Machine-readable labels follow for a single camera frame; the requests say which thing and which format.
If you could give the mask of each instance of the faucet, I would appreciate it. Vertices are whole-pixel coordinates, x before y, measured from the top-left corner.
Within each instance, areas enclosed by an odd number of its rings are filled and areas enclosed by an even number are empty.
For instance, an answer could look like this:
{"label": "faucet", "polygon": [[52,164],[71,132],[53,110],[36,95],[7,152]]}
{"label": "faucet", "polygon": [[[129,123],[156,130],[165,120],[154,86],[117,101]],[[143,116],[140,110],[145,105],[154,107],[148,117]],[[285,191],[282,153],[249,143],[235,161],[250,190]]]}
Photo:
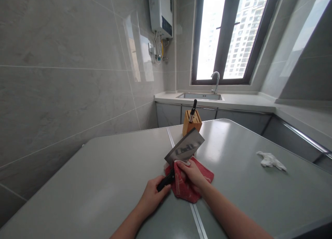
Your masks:
{"label": "faucet", "polygon": [[218,84],[219,84],[219,79],[220,79],[220,74],[218,71],[213,72],[213,74],[211,75],[211,77],[214,76],[214,74],[218,74],[218,78],[217,78],[217,84],[215,85],[215,89],[211,90],[211,92],[218,94]]}

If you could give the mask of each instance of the red cloth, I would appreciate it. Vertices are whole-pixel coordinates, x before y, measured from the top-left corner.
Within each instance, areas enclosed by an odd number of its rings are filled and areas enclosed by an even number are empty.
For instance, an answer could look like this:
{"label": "red cloth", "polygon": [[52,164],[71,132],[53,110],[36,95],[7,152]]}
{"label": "red cloth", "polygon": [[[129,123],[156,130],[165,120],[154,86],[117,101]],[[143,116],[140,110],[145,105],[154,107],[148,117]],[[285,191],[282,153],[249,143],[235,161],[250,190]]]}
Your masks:
{"label": "red cloth", "polygon": [[[203,166],[194,157],[192,157],[191,160],[195,162],[203,176],[207,179],[207,181],[209,181],[209,183],[211,183],[214,178],[213,172]],[[165,174],[168,175],[169,172],[170,166],[165,169]],[[194,187],[196,186],[187,178],[186,174],[177,166],[176,163],[174,163],[174,172],[175,181],[172,184],[172,190],[174,195],[191,203],[196,203],[198,199],[201,198],[201,195],[194,190]]]}

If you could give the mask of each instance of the window frame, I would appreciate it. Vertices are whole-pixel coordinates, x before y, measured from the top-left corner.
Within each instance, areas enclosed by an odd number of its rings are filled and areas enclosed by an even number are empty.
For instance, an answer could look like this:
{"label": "window frame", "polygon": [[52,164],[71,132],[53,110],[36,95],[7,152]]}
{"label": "window frame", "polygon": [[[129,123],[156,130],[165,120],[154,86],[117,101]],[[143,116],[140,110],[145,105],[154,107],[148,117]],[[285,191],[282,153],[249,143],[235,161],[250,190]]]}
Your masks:
{"label": "window frame", "polygon": [[[278,0],[267,0],[266,6],[263,11],[261,22],[258,27],[255,42],[253,44],[250,56],[248,58],[248,64],[244,71],[243,78],[241,79],[223,79],[227,55],[231,43],[233,29],[238,11],[238,5],[240,0],[225,0],[223,17],[220,26],[220,34],[217,45],[216,59],[214,70],[220,73],[219,85],[249,85],[255,65],[257,63],[259,53],[262,49],[265,36],[268,31],[271,19],[274,14],[275,7]],[[215,85],[217,82],[216,75],[213,79],[197,80],[197,68],[198,68],[198,56],[200,47],[201,25],[203,15],[203,2],[204,0],[197,0],[196,5],[196,20],[195,20],[195,35],[194,35],[194,48],[193,48],[193,65],[192,65],[192,85]]]}

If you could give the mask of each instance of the countertop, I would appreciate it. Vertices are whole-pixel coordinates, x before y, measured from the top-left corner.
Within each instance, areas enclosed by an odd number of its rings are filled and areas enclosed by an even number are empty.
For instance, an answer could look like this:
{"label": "countertop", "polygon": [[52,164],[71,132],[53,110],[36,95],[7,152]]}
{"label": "countertop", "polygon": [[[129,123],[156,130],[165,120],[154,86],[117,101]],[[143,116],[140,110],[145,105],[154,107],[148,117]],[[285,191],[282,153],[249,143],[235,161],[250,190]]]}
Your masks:
{"label": "countertop", "polygon": [[[179,93],[156,94],[154,100],[163,103],[192,105],[193,99],[176,98]],[[197,100],[197,105],[220,109],[238,109],[274,113],[308,137],[332,151],[332,107],[299,107],[273,103],[261,95],[221,93],[225,101]]]}
{"label": "countertop", "polygon": [[[290,239],[331,222],[332,175],[227,119],[205,121],[196,158],[212,185],[274,238]],[[182,125],[98,137],[86,143],[0,230],[0,238],[109,238],[182,138]],[[286,167],[263,168],[257,151]],[[227,236],[201,199],[170,193],[136,238]]]}

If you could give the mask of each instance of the water heater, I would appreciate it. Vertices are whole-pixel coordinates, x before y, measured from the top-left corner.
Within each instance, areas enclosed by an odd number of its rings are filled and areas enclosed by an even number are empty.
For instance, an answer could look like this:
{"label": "water heater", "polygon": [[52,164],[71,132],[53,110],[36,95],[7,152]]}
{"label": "water heater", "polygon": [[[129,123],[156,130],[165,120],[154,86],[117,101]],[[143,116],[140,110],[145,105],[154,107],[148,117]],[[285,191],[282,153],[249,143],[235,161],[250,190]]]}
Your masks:
{"label": "water heater", "polygon": [[152,32],[173,38],[173,0],[149,0]]}

